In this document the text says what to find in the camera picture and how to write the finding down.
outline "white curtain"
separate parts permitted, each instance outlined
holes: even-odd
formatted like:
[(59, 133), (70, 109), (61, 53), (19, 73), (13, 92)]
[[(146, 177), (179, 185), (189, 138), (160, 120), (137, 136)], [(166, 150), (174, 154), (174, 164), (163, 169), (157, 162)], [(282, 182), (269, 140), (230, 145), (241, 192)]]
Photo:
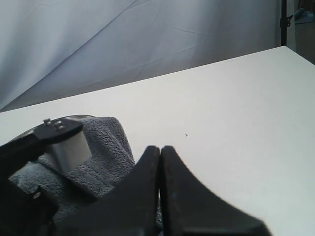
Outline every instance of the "white curtain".
[(281, 0), (0, 4), (2, 111), (246, 55), (280, 42)]

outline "white tabletop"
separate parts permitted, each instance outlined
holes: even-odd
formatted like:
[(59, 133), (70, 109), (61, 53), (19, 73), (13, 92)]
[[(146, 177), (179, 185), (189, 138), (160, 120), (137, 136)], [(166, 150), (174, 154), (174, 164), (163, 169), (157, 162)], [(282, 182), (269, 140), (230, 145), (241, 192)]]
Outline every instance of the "white tabletop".
[(134, 158), (173, 145), (275, 236), (315, 235), (315, 66), (286, 47), (0, 114), (3, 144), (44, 118), (113, 116)]

